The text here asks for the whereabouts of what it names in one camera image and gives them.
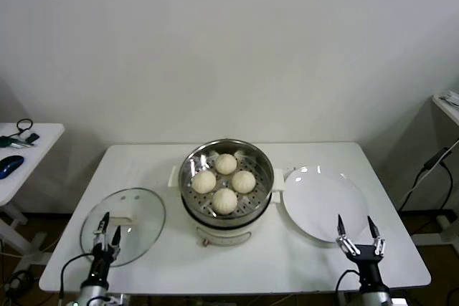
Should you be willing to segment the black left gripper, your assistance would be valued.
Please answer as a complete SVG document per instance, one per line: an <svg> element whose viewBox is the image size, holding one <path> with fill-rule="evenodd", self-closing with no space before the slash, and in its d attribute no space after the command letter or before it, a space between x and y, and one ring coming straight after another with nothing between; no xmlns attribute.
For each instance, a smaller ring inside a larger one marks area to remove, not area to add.
<svg viewBox="0 0 459 306"><path fill-rule="evenodd" d="M111 264L116 260L120 251L121 227L117 226L111 244L107 246L107 227L110 213L106 212L100 220L97 229L93 232L94 248L93 263L91 264L91 282L107 283Z"/></svg>

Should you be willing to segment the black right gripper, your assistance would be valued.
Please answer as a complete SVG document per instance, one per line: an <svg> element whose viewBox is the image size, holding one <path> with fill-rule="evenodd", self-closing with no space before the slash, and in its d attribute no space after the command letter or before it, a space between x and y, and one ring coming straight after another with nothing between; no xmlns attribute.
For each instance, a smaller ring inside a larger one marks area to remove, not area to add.
<svg viewBox="0 0 459 306"><path fill-rule="evenodd" d="M346 257L357 265L359 271L360 290L388 290L382 281L378 264L382 261L385 250L385 240L381 237L377 225L369 217L369 229L374 240L372 245L355 245L346 235L341 215L338 215L336 243L346 254Z"/></svg>

